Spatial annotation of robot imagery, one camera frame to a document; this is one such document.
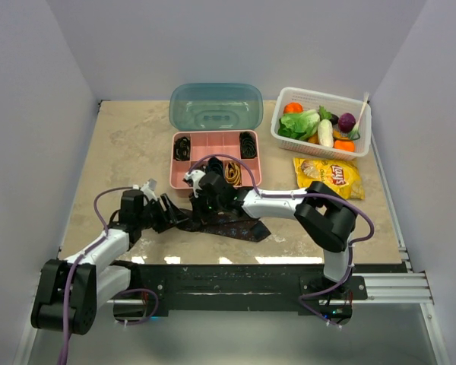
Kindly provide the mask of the maroon blue-flowered tie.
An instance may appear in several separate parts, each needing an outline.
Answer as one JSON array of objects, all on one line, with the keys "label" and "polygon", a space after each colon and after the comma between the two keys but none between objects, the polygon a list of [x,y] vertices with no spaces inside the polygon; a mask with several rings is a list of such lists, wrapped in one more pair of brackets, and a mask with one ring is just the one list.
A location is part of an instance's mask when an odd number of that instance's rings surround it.
[{"label": "maroon blue-flowered tie", "polygon": [[261,242],[271,235],[271,231],[262,221],[246,214],[236,216],[236,220],[231,223],[211,223],[209,221],[206,226],[199,227],[192,219],[192,211],[188,209],[182,209],[182,211],[188,215],[188,220],[176,227],[185,232],[206,233],[254,243]]}]

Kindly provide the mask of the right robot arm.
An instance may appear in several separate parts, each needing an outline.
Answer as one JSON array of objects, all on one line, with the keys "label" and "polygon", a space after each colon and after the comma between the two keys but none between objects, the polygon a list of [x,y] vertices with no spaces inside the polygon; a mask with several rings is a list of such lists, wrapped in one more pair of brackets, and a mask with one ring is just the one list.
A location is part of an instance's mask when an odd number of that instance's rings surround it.
[{"label": "right robot arm", "polygon": [[192,188],[189,196],[193,218],[210,223],[219,217],[235,222],[257,222],[263,217],[297,221],[312,241],[323,249],[323,278],[312,285],[314,292],[341,298],[350,290],[348,240],[356,225],[356,213],[324,183],[307,189],[270,191],[235,188],[215,172],[193,170],[184,175]]}]

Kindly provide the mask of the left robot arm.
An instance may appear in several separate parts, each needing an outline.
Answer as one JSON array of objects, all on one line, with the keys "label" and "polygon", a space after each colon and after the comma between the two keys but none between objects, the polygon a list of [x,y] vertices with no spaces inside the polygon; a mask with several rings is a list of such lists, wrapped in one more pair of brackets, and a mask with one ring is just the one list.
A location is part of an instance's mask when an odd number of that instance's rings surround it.
[{"label": "left robot arm", "polygon": [[143,230],[162,233],[188,220],[167,195],[156,196],[148,186],[117,190],[119,209],[101,222],[101,234],[74,255],[50,259],[42,267],[30,316],[35,329],[86,334],[104,303],[118,293],[134,298],[141,292],[141,278],[114,261],[139,241]]}]

